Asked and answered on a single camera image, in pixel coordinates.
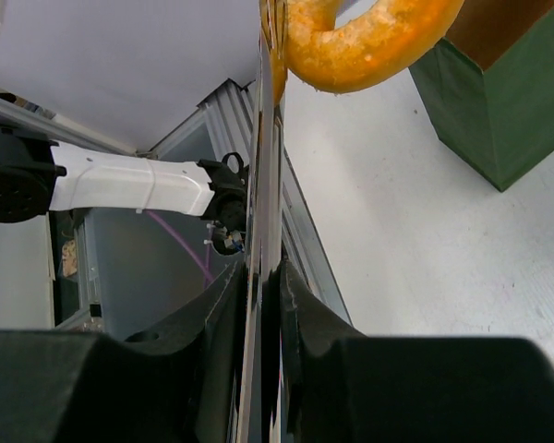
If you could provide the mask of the metal tongs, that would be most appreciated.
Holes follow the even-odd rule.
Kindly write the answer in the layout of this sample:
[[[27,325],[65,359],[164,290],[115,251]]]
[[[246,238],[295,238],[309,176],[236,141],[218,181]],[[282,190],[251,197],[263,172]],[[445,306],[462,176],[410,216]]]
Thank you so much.
[[[282,97],[277,100],[276,32],[284,1],[259,2],[259,72],[254,102],[247,203],[247,312],[235,441],[281,439],[280,302],[282,260]]]

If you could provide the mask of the orange bagel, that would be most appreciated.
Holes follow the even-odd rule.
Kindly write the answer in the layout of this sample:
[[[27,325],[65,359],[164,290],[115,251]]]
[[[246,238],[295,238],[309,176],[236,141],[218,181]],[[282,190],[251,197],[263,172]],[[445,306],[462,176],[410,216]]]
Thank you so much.
[[[271,23],[276,32],[275,98],[289,72],[319,91],[345,94],[373,87],[418,60],[457,19],[462,1],[376,1],[336,25],[341,1],[285,1]]]

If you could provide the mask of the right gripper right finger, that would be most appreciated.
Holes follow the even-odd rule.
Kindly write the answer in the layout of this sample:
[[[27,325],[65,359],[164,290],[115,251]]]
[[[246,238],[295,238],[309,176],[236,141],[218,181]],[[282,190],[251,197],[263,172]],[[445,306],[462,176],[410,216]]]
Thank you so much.
[[[368,337],[280,269],[286,423],[298,442],[554,442],[554,369],[531,341]]]

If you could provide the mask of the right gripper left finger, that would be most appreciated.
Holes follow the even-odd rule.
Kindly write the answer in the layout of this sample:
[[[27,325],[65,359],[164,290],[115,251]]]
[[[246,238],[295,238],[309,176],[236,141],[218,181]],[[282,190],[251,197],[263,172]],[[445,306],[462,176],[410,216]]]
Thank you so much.
[[[0,442],[224,442],[246,270],[125,341],[0,330]]]

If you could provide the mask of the green paper bag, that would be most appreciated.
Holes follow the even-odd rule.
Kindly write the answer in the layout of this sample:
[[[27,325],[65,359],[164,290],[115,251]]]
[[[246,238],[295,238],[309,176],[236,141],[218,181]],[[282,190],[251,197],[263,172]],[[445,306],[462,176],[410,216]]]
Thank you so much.
[[[409,70],[438,139],[500,192],[554,151],[554,1],[466,1]]]

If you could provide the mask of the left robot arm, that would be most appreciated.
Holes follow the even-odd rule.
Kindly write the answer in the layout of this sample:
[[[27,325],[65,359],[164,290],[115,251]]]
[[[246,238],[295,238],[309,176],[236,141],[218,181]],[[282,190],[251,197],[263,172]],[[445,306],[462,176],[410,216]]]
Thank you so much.
[[[225,160],[162,162],[85,150],[0,124],[0,223],[86,208],[165,210],[246,229],[242,171]]]

